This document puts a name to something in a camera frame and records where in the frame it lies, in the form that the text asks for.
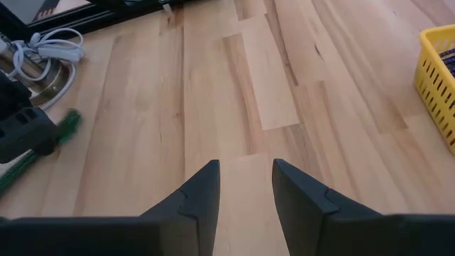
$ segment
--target yellow basket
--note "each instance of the yellow basket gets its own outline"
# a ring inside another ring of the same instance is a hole
[[[455,25],[432,28],[420,34],[422,51],[415,86],[443,138],[455,154],[455,78],[439,57],[455,48]]]

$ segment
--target black metal frame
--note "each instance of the black metal frame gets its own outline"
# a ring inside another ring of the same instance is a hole
[[[48,33],[57,28],[73,28],[81,33],[114,25],[132,18],[163,9],[164,4],[172,6],[192,0],[88,0],[91,4],[80,6],[61,14],[52,15],[29,25],[22,22],[0,3],[0,33],[10,40],[30,40],[33,33]],[[74,36],[59,34],[59,38]]]

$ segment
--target wooden floor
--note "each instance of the wooden floor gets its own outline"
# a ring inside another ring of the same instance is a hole
[[[455,213],[455,156],[413,87],[452,0],[200,0],[86,35],[51,110],[85,123],[0,199],[0,215],[138,215],[221,160],[215,255],[287,255],[283,158],[381,213]]]

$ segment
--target green object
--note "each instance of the green object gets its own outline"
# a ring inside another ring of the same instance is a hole
[[[81,114],[74,109],[68,110],[65,117],[57,124],[57,146],[70,141],[73,135],[77,132],[77,128],[82,122]],[[41,156],[29,151],[25,156],[19,159],[12,167],[10,167],[4,175],[0,177],[0,196],[13,185]]]

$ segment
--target power cord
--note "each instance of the power cord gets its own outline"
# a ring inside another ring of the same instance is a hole
[[[63,31],[69,31],[76,34],[79,38],[79,43],[63,39],[50,39],[55,34]],[[40,33],[34,33],[29,43],[25,43],[24,41],[13,41],[11,42],[11,45],[16,47],[16,52],[13,57],[14,70],[6,75],[9,78],[20,75],[23,79],[36,82],[44,79],[48,75],[52,59],[58,59],[63,65],[69,65],[70,76],[67,83],[53,99],[41,106],[43,110],[46,110],[52,107],[73,84],[76,78],[76,64],[84,57],[84,50],[82,48],[83,43],[84,38],[82,37],[82,34],[71,28],[59,28],[43,37],[41,37]],[[44,71],[41,75],[32,78],[22,71],[25,56],[37,63],[46,61]]]

